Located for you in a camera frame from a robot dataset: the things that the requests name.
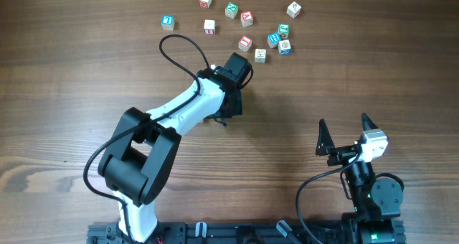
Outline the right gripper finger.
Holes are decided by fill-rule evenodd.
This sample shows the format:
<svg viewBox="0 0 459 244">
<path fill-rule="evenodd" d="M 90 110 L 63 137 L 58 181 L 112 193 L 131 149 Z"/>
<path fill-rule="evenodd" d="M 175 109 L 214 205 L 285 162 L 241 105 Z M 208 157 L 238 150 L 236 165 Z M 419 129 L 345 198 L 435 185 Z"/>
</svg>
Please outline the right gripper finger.
<svg viewBox="0 0 459 244">
<path fill-rule="evenodd" d="M 361 115 L 361 123 L 364 131 L 378 129 L 379 127 L 370 119 L 366 113 Z"/>
<path fill-rule="evenodd" d="M 333 139 L 331 138 L 330 132 L 326 125 L 326 121 L 322 118 L 318 124 L 318 141 L 316 144 L 316 155 L 325 156 L 332 154 L 335 149 Z"/>
</svg>

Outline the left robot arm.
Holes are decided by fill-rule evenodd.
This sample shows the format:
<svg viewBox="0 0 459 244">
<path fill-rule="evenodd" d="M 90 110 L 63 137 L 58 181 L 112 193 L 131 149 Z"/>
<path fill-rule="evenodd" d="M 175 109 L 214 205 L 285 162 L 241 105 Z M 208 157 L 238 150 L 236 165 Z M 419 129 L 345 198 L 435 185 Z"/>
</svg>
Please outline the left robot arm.
<svg viewBox="0 0 459 244">
<path fill-rule="evenodd" d="M 200 70 L 182 94 L 147 112 L 128 109 L 114 131 L 98 174 L 119 199 L 119 230 L 136 243 L 146 242 L 158 220 L 154 200 L 164 188 L 182 136 L 198 123 L 242 114 L 241 90 L 253 76 L 250 62 L 234 53 L 222 67 Z"/>
</svg>

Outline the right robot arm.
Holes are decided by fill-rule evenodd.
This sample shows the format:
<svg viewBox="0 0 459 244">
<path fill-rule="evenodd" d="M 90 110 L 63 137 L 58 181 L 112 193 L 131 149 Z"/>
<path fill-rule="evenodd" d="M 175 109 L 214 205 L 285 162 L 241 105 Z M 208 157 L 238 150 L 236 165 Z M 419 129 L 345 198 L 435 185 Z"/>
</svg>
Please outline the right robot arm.
<svg viewBox="0 0 459 244">
<path fill-rule="evenodd" d="M 388 137 L 368 117 L 361 115 L 363 132 L 350 146 L 337 147 L 324 119 L 319 121 L 316 155 L 327 156 L 329 166 L 342 166 L 340 180 L 354 211 L 341 216 L 342 243 L 405 243 L 401 215 L 404 183 L 390 173 L 376 174 L 372 161 L 381 157 Z"/>
</svg>

